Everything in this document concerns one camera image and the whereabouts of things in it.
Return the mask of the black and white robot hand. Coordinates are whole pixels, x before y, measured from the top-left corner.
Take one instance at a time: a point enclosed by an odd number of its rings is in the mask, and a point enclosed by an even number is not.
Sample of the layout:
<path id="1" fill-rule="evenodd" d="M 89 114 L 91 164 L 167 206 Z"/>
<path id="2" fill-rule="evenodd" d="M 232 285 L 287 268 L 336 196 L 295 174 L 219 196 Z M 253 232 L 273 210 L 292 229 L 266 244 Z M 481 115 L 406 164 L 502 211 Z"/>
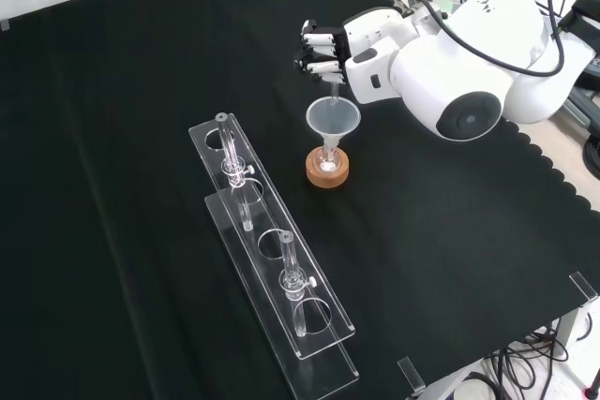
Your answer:
<path id="1" fill-rule="evenodd" d="M 391 67 L 399 51 L 417 37 L 412 21 L 392 7 L 365 10 L 340 27 L 307 20 L 294 67 L 313 80 L 348 86 L 361 104 L 398 98 Z"/>

